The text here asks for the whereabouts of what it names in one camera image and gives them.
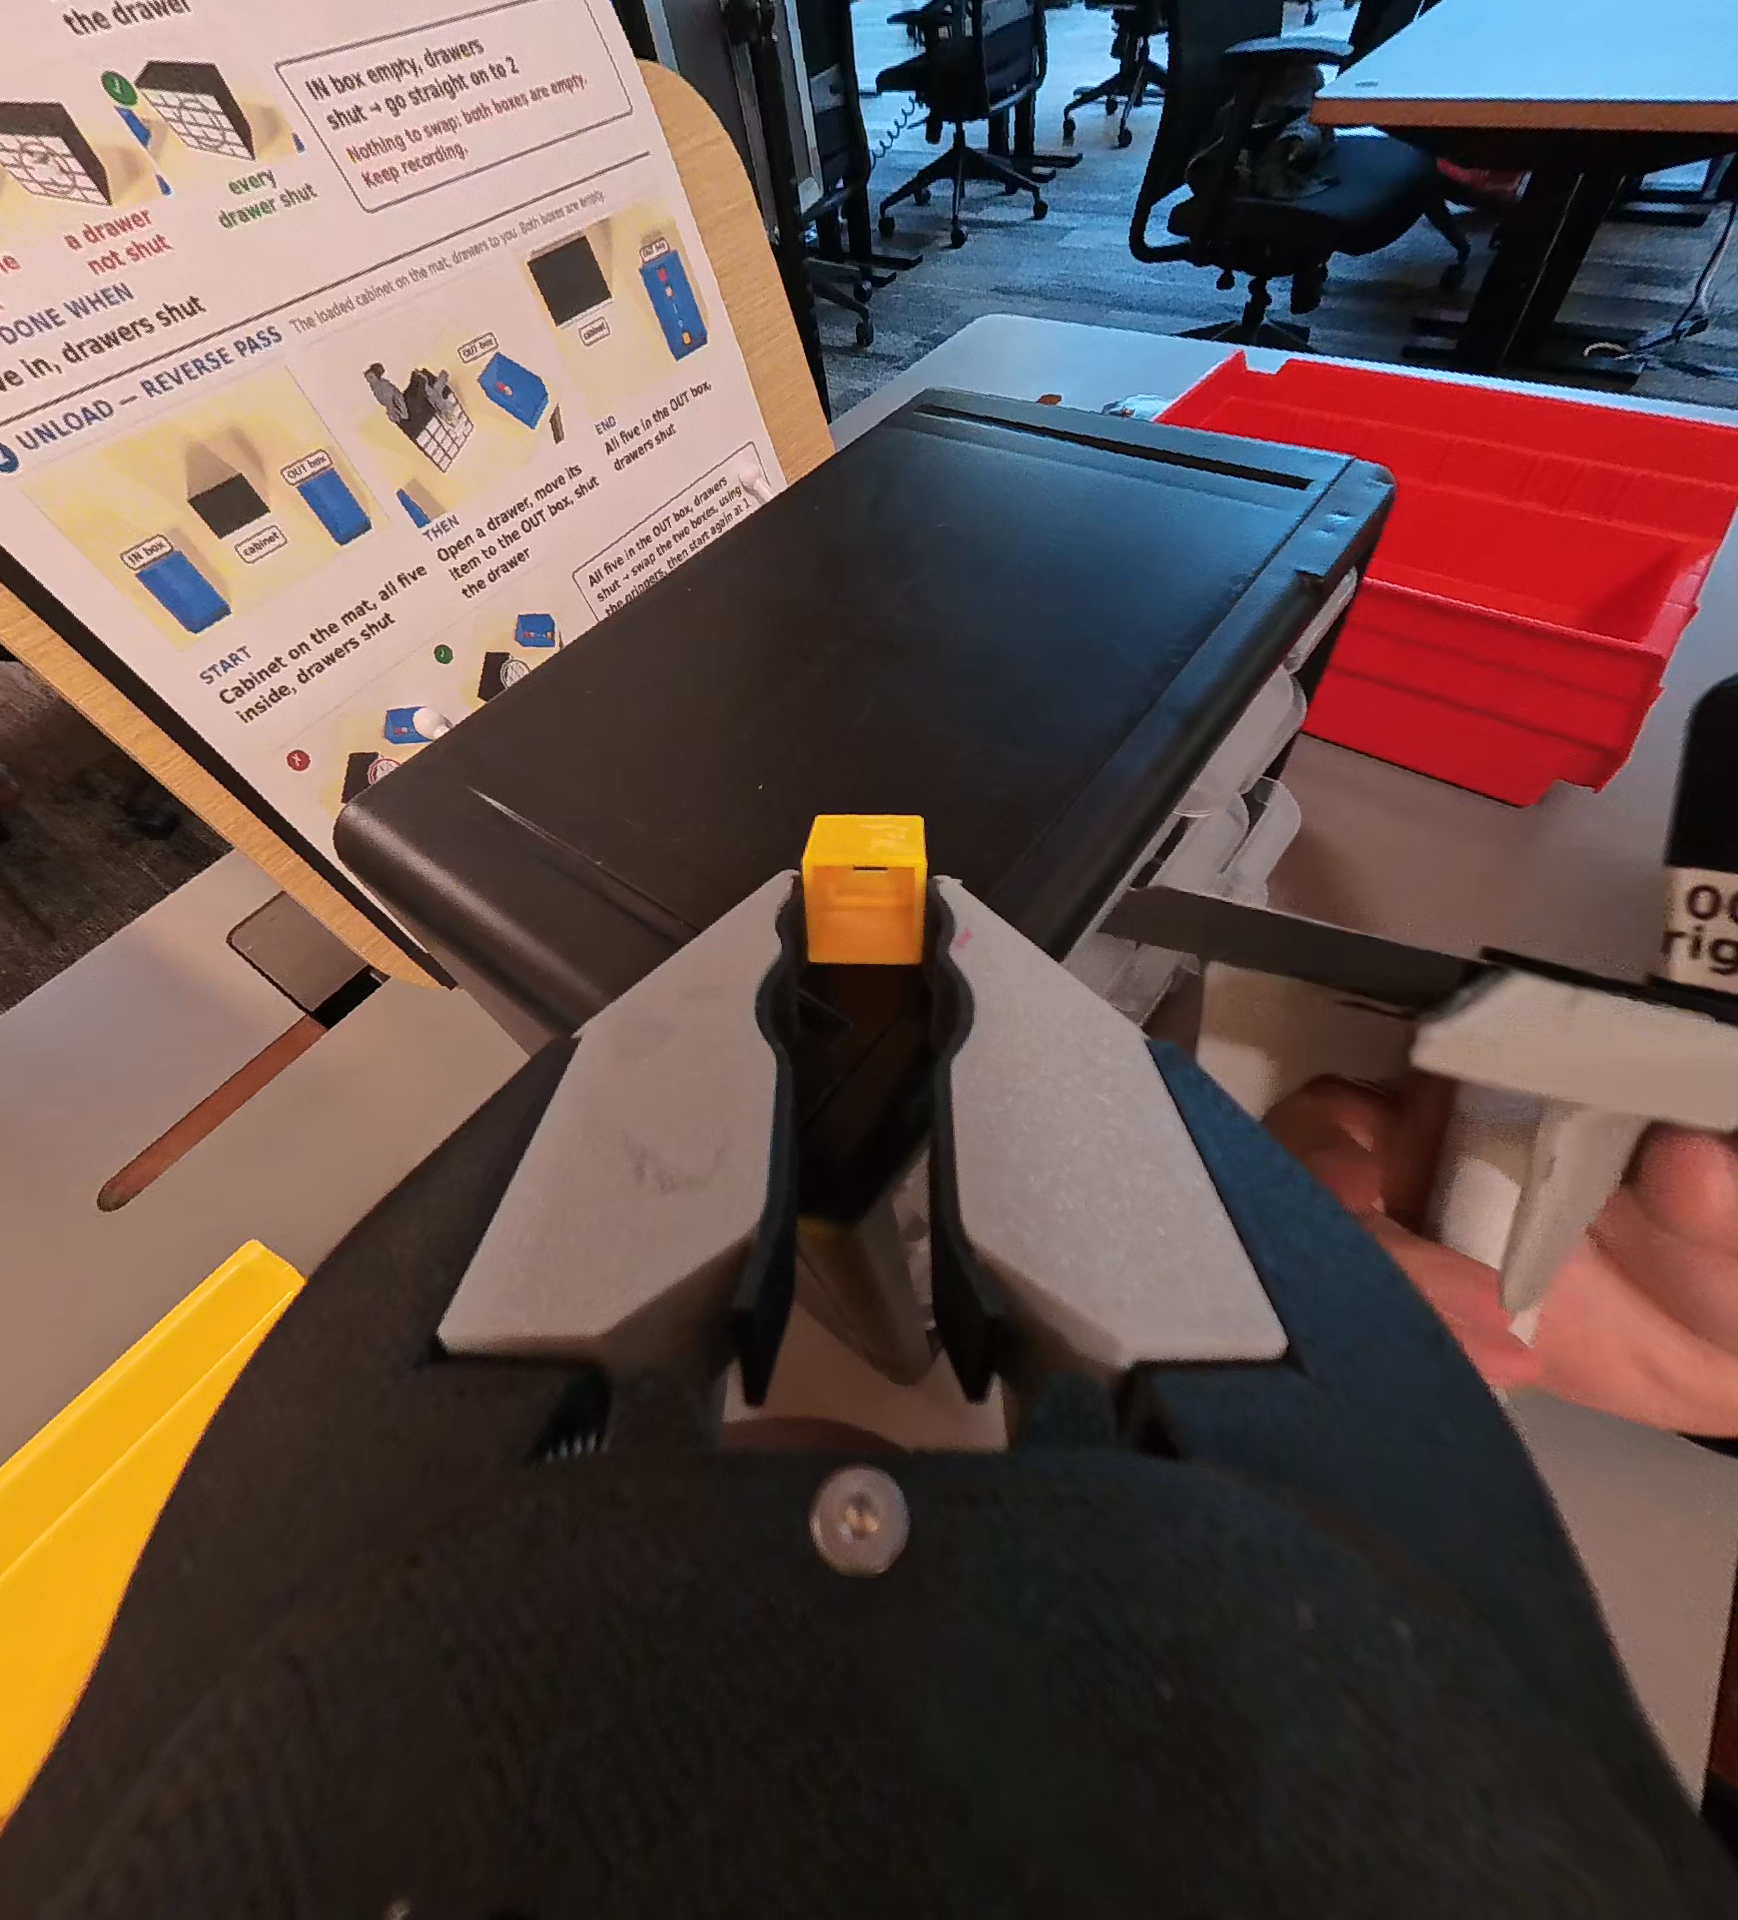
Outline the black drawer cabinet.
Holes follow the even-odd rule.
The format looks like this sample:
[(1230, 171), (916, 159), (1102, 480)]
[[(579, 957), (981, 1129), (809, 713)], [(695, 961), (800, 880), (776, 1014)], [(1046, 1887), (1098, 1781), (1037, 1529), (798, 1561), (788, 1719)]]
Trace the black drawer cabinet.
[(498, 1204), (569, 1038), (907, 814), (1068, 966), (1274, 693), (1288, 741), (1396, 500), (1378, 461), (930, 389), (342, 806), (334, 845), (531, 1060), (409, 1177)]

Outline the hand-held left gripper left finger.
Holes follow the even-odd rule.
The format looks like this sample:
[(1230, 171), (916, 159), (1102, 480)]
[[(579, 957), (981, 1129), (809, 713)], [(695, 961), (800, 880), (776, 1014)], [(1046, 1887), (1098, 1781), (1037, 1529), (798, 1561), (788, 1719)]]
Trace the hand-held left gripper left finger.
[(798, 880), (584, 1023), (436, 1335), (767, 1399), (794, 1295)]

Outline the small yellow plastic block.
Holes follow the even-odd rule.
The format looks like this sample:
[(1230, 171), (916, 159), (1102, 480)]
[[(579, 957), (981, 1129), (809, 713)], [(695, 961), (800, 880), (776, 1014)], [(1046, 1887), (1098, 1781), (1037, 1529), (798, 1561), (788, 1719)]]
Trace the small yellow plastic block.
[(802, 853), (809, 964), (923, 966), (929, 899), (929, 828), (921, 814), (813, 817)]

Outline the printed instruction sheet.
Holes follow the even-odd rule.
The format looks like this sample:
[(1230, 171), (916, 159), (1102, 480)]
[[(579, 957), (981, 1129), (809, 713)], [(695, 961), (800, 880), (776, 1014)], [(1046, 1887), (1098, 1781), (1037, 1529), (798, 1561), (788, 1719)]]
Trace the printed instruction sheet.
[(784, 484), (612, 4), (0, 4), (0, 550), (306, 840)]

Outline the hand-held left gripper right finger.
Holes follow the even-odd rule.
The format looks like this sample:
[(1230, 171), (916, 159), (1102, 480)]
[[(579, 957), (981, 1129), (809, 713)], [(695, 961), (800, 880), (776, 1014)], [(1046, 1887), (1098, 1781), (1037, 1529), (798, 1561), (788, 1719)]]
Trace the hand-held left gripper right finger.
[(930, 1304), (964, 1397), (1284, 1360), (1142, 1027), (953, 876), (926, 935)]

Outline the office desk with black legs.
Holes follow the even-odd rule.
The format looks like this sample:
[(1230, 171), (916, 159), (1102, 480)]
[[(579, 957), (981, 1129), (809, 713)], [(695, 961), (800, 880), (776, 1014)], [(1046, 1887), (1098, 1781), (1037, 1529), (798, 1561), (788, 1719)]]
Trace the office desk with black legs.
[(1738, 151), (1738, 1), (1449, 1), (1356, 58), (1316, 125), (1527, 176), (1431, 365), (1628, 383), (1560, 307), (1628, 180)]

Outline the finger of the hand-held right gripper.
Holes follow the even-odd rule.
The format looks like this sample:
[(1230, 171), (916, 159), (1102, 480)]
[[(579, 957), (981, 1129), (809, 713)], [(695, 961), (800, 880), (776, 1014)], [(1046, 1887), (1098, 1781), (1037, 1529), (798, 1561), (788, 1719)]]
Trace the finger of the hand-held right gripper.
[(1541, 1313), (1654, 1128), (1738, 1136), (1738, 1026), (1539, 971), (1422, 1014), (1409, 1064), (1453, 1087), (1433, 1234), (1496, 1272), (1509, 1316)]
[(1425, 1014), (1451, 1002), (1488, 971), (1488, 961), (1481, 957), (1161, 884), (1127, 891), (1102, 927), (1136, 945), (1300, 982), (1406, 1014)]

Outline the black equipment rack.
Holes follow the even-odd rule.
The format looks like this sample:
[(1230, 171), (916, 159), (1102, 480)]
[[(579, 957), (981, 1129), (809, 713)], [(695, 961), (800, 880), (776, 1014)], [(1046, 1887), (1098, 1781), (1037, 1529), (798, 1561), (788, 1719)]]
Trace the black equipment rack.
[(846, 1), (617, 1), (630, 50), (691, 81), (730, 133), (827, 415), (821, 299), (877, 338), (868, 133)]

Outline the large black office chair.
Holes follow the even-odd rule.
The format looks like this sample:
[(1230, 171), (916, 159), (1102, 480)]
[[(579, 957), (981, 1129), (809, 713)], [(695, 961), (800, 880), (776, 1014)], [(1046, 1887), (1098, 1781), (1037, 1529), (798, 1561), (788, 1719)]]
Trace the large black office chair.
[(1473, 245), (1436, 159), (1387, 132), (1338, 137), (1314, 119), (1329, 77), (1364, 51), (1367, 33), (1287, 32), (1272, 1), (1161, 4), (1168, 37), (1162, 119), (1131, 218), (1142, 264), (1216, 269), (1228, 290), (1247, 280), (1240, 319), (1193, 327), (1193, 338), (1310, 348), (1310, 327), (1271, 316), (1272, 284), (1288, 310), (1320, 304), (1334, 257), (1367, 257), (1412, 227), (1434, 227), (1454, 260), (1440, 286), (1463, 286)]

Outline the yellow plastic bin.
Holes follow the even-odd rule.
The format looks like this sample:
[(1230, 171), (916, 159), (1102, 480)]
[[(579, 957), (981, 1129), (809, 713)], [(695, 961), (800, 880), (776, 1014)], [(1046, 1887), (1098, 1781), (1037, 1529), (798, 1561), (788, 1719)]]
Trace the yellow plastic bin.
[(192, 1452), (306, 1276), (244, 1241), (0, 1466), (0, 1833)]

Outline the clear plastic cabinet drawers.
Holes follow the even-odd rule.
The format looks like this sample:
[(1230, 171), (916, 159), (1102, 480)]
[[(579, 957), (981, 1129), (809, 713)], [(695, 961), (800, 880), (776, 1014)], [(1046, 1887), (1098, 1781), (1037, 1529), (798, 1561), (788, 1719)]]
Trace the clear plastic cabinet drawers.
[(1089, 989), (1136, 1023), (1152, 1018), (1200, 961), (1174, 948), (1113, 931), (1115, 911), (1150, 886), (1170, 891), (1267, 903), (1268, 878), (1302, 823), (1281, 778), (1310, 711), (1310, 679), (1347, 619), (1363, 573), (1348, 569), (1309, 619), (1288, 656), (1267, 678), (1215, 754), (1179, 796), (1165, 823), (1122, 876), (1065, 957)]

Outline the person's right hand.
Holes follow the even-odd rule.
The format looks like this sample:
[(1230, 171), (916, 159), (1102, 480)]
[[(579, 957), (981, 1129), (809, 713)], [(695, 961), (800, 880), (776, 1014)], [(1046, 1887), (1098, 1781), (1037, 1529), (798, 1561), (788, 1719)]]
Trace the person's right hand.
[(1738, 1439), (1738, 1138), (1654, 1126), (1522, 1339), (1498, 1274), (1418, 1229), (1454, 1099), (1427, 1074), (1396, 1087), (1323, 1076), (1265, 1121), (1410, 1276), (1488, 1386)]

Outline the red plastic bin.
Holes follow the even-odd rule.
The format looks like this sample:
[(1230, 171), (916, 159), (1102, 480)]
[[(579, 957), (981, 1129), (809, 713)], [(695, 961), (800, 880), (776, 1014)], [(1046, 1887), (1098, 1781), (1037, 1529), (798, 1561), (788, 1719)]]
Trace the red plastic bin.
[(1738, 423), (1240, 349), (1161, 423), (1385, 468), (1304, 732), (1498, 803), (1628, 761), (1738, 515)]

